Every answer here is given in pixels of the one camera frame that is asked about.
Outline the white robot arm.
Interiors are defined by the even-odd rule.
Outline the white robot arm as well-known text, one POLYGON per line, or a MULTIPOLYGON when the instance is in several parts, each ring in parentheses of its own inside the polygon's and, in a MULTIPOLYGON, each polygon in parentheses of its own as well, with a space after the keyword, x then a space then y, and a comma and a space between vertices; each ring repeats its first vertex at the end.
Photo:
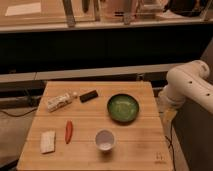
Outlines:
POLYGON ((190 98, 213 114, 213 85, 206 81, 209 75, 209 66, 202 60, 173 67, 167 72, 167 85, 159 97, 166 107, 174 109, 190 98))

